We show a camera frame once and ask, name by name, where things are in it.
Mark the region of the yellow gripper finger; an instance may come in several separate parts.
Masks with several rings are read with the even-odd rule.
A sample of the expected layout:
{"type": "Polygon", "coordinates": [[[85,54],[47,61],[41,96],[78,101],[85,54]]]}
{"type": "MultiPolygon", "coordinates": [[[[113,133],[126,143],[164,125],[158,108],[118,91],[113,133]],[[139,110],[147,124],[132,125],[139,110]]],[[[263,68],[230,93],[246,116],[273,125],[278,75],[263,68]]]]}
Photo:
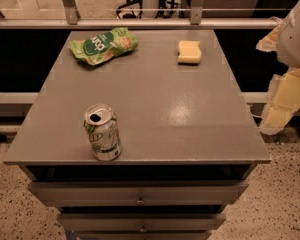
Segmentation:
{"type": "Polygon", "coordinates": [[[289,68],[270,81],[267,101],[261,114],[259,130],[265,135],[282,131],[300,109],[300,68],[289,68]]]}
{"type": "Polygon", "coordinates": [[[277,26],[265,37],[258,41],[256,49],[263,52],[276,52],[277,51],[277,40],[280,27],[277,26]]]}

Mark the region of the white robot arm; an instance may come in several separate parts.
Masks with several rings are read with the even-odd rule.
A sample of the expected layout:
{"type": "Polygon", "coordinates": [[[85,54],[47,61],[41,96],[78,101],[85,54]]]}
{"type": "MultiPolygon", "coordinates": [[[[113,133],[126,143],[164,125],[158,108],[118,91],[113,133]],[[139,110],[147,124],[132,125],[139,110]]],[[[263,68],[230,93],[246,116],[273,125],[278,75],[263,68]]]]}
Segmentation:
{"type": "Polygon", "coordinates": [[[275,135],[300,109],[300,0],[279,26],[258,41],[256,49],[275,52],[288,67],[282,76],[273,75],[261,114],[260,132],[275,135]]]}

